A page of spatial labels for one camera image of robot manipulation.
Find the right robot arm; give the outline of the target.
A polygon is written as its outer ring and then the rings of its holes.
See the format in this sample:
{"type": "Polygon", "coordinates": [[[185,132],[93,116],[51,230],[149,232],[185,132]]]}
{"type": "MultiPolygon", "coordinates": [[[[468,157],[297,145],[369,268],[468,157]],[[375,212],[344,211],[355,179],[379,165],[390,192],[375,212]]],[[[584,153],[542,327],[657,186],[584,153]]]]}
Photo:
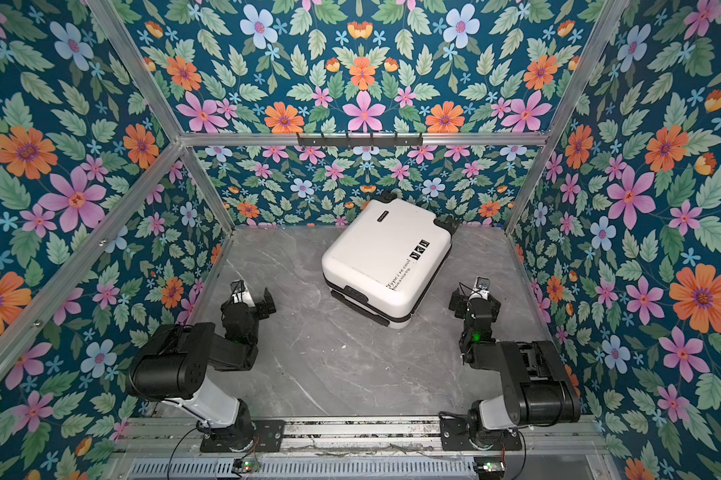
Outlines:
{"type": "Polygon", "coordinates": [[[463,321],[458,341],[462,363],[499,375],[500,394],[477,400],[463,417],[462,434],[487,449],[522,427],[576,423],[581,401],[549,341],[499,341],[493,337],[501,303],[487,290],[452,292],[448,309],[463,321]]]}

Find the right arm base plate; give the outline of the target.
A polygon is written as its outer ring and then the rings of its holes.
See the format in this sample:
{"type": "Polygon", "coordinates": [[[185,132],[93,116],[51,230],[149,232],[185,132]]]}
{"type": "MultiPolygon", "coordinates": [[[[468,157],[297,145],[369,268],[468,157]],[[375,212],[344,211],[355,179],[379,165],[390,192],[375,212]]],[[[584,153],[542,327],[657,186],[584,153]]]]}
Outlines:
{"type": "Polygon", "coordinates": [[[444,451],[520,451],[523,449],[516,430],[488,430],[473,411],[458,414],[438,413],[441,447],[444,451]]]}

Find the white hard-shell suitcase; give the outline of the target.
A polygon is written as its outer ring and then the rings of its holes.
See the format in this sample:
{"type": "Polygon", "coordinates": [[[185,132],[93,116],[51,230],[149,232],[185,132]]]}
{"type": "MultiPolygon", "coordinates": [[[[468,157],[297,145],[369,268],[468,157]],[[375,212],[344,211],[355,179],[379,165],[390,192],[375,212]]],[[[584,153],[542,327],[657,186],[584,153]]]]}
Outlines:
{"type": "Polygon", "coordinates": [[[460,222],[384,191],[328,247],[322,274],[334,298],[370,320],[402,329],[452,248],[460,222]]]}

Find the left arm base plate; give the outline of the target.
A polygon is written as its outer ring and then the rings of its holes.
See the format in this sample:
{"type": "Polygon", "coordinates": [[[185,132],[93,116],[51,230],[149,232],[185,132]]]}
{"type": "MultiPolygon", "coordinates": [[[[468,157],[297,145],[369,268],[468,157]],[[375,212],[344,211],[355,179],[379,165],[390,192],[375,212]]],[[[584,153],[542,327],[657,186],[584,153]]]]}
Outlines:
{"type": "Polygon", "coordinates": [[[286,422],[282,420],[238,420],[238,423],[211,428],[196,423],[202,434],[202,453],[246,453],[248,451],[272,453],[280,451],[284,441],[286,422]]]}

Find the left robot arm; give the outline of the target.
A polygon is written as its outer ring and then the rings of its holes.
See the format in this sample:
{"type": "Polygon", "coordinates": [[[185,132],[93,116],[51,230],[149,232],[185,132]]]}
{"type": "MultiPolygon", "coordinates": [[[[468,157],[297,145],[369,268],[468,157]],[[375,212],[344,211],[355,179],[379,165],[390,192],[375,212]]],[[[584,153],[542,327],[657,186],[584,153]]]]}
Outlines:
{"type": "Polygon", "coordinates": [[[256,300],[240,280],[220,307],[224,335],[212,322],[168,325],[156,330],[134,356],[126,380],[131,396],[174,406],[196,418],[203,452],[248,451],[258,441],[244,400],[232,397],[208,370],[244,372],[258,359],[260,322],[276,313],[268,290],[256,300]]]}

